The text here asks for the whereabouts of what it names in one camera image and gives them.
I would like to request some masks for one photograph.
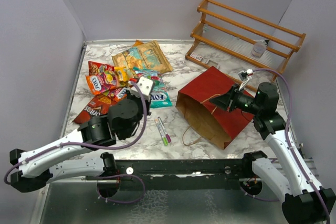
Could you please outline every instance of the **pink marker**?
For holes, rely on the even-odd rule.
[[[161,128],[162,128],[162,130],[163,130],[163,134],[166,135],[166,137],[167,137],[167,141],[168,141],[168,143],[170,143],[172,140],[170,139],[170,136],[168,135],[168,133],[167,133],[167,131],[166,131],[166,128],[164,127],[161,118],[158,117],[157,119],[159,119],[159,122],[160,122],[160,124],[161,124]]]

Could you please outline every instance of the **red paper bag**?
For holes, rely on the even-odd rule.
[[[252,120],[253,115],[247,113],[244,118],[240,109],[226,112],[204,100],[215,94],[224,94],[235,84],[229,77],[215,67],[211,67],[199,75],[184,88],[177,96],[176,108],[183,114],[190,126],[202,137],[208,139],[221,149],[229,143]]]

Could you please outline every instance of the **screw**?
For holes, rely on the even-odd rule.
[[[127,173],[127,174],[133,174],[133,172],[134,172],[134,170],[133,170],[132,167],[128,167],[128,168],[126,169],[126,173]]]
[[[229,166],[225,166],[224,169],[225,169],[225,173],[226,174],[230,174],[231,173],[231,168]]]

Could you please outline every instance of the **clear plastic container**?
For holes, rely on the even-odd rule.
[[[267,46],[263,42],[257,42],[253,45],[251,54],[253,57],[260,58],[266,51]]]

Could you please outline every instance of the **green marker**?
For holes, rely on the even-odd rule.
[[[167,146],[168,145],[167,138],[163,134],[163,131],[161,129],[158,119],[155,119],[155,124],[156,124],[157,129],[159,130],[159,134],[161,135],[164,146]]]

